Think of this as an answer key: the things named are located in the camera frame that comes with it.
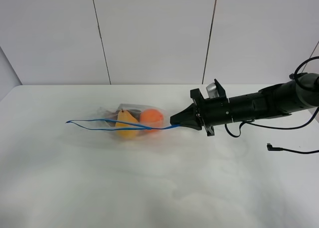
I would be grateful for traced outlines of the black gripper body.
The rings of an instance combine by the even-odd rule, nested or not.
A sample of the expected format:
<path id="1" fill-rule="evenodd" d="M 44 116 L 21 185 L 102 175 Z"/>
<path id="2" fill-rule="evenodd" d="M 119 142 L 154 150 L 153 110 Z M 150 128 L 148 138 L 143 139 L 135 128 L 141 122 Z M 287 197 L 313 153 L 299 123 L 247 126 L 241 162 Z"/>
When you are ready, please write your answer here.
<path id="1" fill-rule="evenodd" d="M 196 106 L 197 122 L 201 123 L 208 136 L 215 135 L 214 126 L 232 123 L 228 98 L 204 98 L 199 89 L 190 91 L 190 97 Z"/>

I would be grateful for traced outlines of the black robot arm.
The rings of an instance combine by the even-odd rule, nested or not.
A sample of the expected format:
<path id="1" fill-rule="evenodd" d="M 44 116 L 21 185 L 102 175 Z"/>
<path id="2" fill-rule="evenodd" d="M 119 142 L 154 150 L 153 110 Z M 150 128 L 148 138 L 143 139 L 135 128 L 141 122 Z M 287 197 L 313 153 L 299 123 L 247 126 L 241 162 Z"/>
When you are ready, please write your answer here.
<path id="1" fill-rule="evenodd" d="M 319 76 L 316 73 L 301 73 L 287 83 L 231 98 L 226 96 L 217 80 L 206 90 L 208 98 L 204 98 L 199 89 L 191 90 L 193 103 L 171 116 L 170 124 L 198 131 L 205 129 L 208 136 L 213 136 L 214 126 L 285 117 L 319 105 Z"/>

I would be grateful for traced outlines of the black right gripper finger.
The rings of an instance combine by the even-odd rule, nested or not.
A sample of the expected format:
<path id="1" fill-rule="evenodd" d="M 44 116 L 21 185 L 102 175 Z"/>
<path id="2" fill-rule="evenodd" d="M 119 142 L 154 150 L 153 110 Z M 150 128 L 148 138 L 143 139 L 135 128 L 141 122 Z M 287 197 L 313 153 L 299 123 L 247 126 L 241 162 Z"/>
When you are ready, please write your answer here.
<path id="1" fill-rule="evenodd" d="M 189 105 L 175 115 L 170 117 L 171 124 L 197 124 L 196 106 L 194 104 Z"/>

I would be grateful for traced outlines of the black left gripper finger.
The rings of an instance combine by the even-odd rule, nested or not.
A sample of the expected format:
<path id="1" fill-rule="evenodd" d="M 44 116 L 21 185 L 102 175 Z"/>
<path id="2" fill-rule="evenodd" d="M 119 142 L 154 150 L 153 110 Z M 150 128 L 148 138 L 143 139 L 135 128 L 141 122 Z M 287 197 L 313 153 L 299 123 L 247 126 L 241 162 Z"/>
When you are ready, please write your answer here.
<path id="1" fill-rule="evenodd" d="M 185 127 L 185 128 L 190 128 L 194 130 L 201 130 L 201 123 L 198 123 L 196 121 L 182 121 L 182 122 L 177 122 L 174 125 L 180 126 L 180 127 Z"/>

